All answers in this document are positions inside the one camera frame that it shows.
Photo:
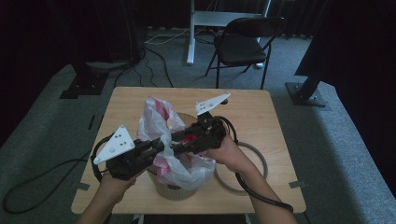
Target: plastic bag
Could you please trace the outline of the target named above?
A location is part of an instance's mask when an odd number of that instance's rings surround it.
[[[169,102],[149,97],[139,121],[137,138],[147,141],[161,137],[164,151],[158,153],[154,160],[160,183],[194,190],[203,186],[213,175],[216,161],[192,153],[175,157],[171,148],[171,133],[185,128],[186,125]]]

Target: wooden table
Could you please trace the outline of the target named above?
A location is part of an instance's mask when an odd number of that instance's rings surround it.
[[[138,122],[143,114],[148,96],[170,102],[178,113],[195,116],[195,103],[225,93],[226,90],[178,89],[178,88],[136,88],[118,87],[108,104],[95,145],[124,124],[135,139]],[[300,188],[291,188],[289,183],[297,181],[290,154],[277,120],[276,112],[267,91],[230,90],[227,105],[219,105],[210,113],[228,119],[236,129],[238,139],[256,147],[268,163],[267,181],[285,203],[294,207],[295,213],[305,210]],[[262,163],[250,150],[247,155],[262,170]],[[218,165],[219,175],[229,185],[238,187],[232,172]],[[88,162],[81,183],[89,185],[88,190],[78,189],[72,204],[72,211],[80,214],[91,201],[99,185]],[[254,213],[248,196],[238,195],[225,189],[213,177],[193,196],[183,201],[170,201],[160,196],[149,175],[143,173],[136,184],[118,203],[114,214],[245,214]]]

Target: chair seat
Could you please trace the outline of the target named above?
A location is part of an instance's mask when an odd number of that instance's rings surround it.
[[[221,36],[215,37],[215,45]],[[219,48],[221,62],[226,65],[241,66],[263,63],[267,57],[256,38],[242,35],[227,35]]]

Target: white table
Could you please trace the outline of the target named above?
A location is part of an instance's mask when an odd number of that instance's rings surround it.
[[[195,11],[195,1],[191,0],[191,24],[190,24],[190,42],[187,64],[193,65],[195,51],[195,34],[196,25],[205,26],[226,26],[230,21],[238,18],[261,18],[266,17],[271,0],[266,1],[262,14],[259,13],[240,13],[240,12],[218,12],[218,11]]]

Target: table leg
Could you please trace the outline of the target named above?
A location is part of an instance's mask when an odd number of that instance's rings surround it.
[[[268,10],[270,9],[270,6],[271,6],[271,0],[266,1],[265,6],[264,6],[264,11],[262,12],[262,15],[264,17],[267,17]],[[262,63],[256,63],[256,67],[263,68],[263,65],[262,65]]]
[[[189,54],[187,55],[187,64],[192,65],[194,63],[194,51],[195,51],[195,22],[194,22],[194,0],[191,0],[191,15],[190,15],[190,42],[189,42]]]

